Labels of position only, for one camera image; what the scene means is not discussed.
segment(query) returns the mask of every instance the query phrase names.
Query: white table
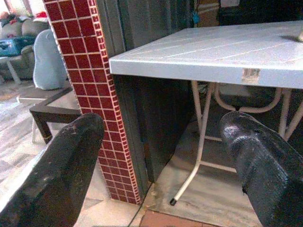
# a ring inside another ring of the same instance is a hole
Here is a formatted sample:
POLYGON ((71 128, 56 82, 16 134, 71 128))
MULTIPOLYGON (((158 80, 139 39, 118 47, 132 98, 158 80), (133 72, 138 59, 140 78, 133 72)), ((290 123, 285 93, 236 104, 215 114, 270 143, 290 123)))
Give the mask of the white table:
POLYGON ((184 29, 109 60, 113 74, 191 80, 200 140, 195 167, 172 199, 174 205, 200 165, 236 172, 202 161, 211 95, 220 106, 235 107, 220 99, 219 83, 276 87, 273 101, 262 108, 241 107, 262 113, 276 106, 284 94, 279 134, 288 140, 303 116, 303 102, 286 130, 292 88, 303 89, 303 43, 296 40, 302 21, 184 29), (210 82, 201 114, 197 81, 210 82))
POLYGON ((21 84, 21 80, 18 77, 14 67, 12 66, 12 64, 9 61, 9 57, 0 57, 0 62, 5 62, 8 65, 9 71, 11 73, 12 78, 14 79, 16 84, 21 84))

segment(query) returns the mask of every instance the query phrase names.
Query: red tiled pillar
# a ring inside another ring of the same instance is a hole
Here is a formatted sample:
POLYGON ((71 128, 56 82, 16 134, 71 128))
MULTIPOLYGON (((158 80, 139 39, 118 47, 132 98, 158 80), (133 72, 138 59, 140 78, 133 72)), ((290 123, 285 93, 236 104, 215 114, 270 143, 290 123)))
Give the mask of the red tiled pillar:
POLYGON ((95 0, 44 0, 52 29, 68 69, 81 112, 104 120, 99 152, 101 171, 113 199, 140 203, 124 124, 109 74, 109 64, 95 0))

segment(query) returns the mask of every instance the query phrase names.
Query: dark wooden panel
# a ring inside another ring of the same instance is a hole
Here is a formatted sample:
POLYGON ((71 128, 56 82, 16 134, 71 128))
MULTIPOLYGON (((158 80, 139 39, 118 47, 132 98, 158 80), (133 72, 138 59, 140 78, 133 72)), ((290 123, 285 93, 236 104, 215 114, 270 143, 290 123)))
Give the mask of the dark wooden panel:
POLYGON ((136 106, 148 177, 155 182, 193 114, 188 81, 136 78, 136 106))

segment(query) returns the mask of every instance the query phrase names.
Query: wire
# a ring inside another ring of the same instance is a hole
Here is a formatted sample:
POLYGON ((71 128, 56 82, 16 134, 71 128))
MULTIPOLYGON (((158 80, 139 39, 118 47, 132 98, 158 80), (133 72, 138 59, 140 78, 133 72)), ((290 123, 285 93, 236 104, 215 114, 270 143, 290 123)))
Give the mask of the wire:
POLYGON ((145 198, 146 198, 146 196, 147 196, 147 194, 148 194, 148 191, 150 190, 151 186, 152 186, 152 184, 149 186, 149 188, 148 188, 148 190, 147 190, 147 193, 146 193, 146 195, 144 196, 143 201, 142 201, 142 203, 141 203, 139 209, 137 210, 137 212, 135 213, 133 219, 130 221, 130 223, 128 224, 127 227, 130 227, 130 226, 131 226, 131 223, 134 221, 135 217, 138 215, 139 211, 141 210, 141 208, 142 208, 142 206, 143 206, 143 204, 144 204, 145 198))

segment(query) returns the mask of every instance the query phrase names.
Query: rubber leg tip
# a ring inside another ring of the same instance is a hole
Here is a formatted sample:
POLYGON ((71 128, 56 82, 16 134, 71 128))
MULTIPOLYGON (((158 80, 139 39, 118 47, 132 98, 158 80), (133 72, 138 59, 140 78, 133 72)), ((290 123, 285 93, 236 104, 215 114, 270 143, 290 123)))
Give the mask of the rubber leg tip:
POLYGON ((171 201, 169 203, 171 204, 171 206, 175 206, 175 204, 177 203, 177 200, 171 199, 171 201))

